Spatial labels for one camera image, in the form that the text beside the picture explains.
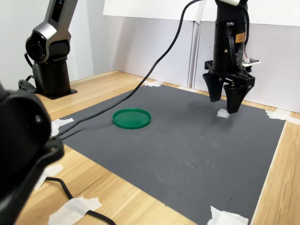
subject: white cardboard panel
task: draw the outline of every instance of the white cardboard panel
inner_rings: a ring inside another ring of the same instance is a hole
[[[299,0],[249,0],[250,23],[300,26]],[[201,21],[215,21],[217,5],[215,0],[206,0]]]
[[[105,22],[112,69],[139,76],[146,76],[167,50],[179,24],[177,20],[120,16],[105,16]],[[177,42],[150,78],[187,87],[194,23],[183,22]]]
[[[207,73],[204,62],[213,57],[214,27],[214,22],[201,22],[193,86],[198,90],[207,91],[202,75]],[[300,45],[295,44],[299,41],[300,28],[252,24],[250,29],[247,53],[261,64],[252,67],[255,86],[245,100],[300,113]]]
[[[191,0],[105,0],[103,15],[179,20]],[[191,5],[184,20],[200,23],[206,0]]]

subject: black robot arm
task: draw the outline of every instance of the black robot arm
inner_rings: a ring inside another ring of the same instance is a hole
[[[203,74],[211,102],[221,99],[222,88],[227,96],[228,113],[236,113],[254,87],[251,67],[242,65],[249,37],[248,0],[216,0],[217,19],[213,60],[205,62],[208,73]]]
[[[33,29],[26,41],[36,88],[21,80],[19,89],[56,99],[76,93],[70,88],[67,55],[71,35],[68,31],[78,0],[50,0],[45,20]]]

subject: green plastic lid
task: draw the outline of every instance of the green plastic lid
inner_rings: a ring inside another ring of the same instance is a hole
[[[122,109],[112,116],[113,123],[124,129],[140,129],[151,122],[151,115],[143,109]]]

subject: white wall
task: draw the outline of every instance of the white wall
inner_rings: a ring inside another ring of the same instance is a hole
[[[179,20],[191,0],[105,0],[103,15]],[[200,22],[205,1],[191,5],[184,20]]]
[[[0,81],[6,89],[18,89],[18,81],[32,74],[24,53],[25,41],[40,24],[49,0],[0,1]],[[94,75],[86,0],[79,0],[70,26],[68,55],[70,80]]]
[[[249,0],[250,23],[285,26],[300,26],[299,0]],[[201,21],[215,21],[217,5],[207,0]]]
[[[87,0],[94,75],[112,70],[109,62],[107,28],[102,15],[104,2],[104,0]]]
[[[154,62],[167,50],[178,29],[178,20],[105,16],[112,68],[146,76]],[[170,52],[150,78],[187,87],[196,22],[184,21]]]

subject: orange label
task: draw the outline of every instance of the orange label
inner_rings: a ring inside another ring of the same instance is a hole
[[[246,33],[237,34],[235,38],[235,43],[243,42],[245,41],[245,38],[246,38]]]

